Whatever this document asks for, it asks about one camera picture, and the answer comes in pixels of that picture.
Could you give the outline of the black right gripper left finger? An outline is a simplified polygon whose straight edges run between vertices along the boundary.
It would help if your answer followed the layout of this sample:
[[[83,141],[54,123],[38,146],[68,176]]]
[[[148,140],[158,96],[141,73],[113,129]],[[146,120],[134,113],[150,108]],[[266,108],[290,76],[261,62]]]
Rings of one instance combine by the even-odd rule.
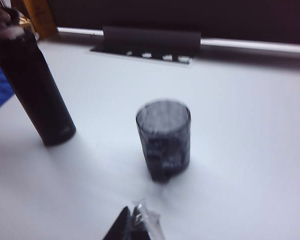
[[[131,211],[128,206],[125,206],[103,237],[103,240],[130,240],[131,220]]]

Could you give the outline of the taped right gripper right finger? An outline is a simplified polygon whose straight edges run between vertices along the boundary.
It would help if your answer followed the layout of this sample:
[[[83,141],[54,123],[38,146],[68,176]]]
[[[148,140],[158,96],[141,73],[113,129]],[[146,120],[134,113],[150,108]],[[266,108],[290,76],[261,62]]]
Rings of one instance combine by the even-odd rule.
[[[165,240],[160,223],[161,215],[148,208],[145,198],[133,201],[133,205],[131,229],[134,232],[147,233],[150,240]]]

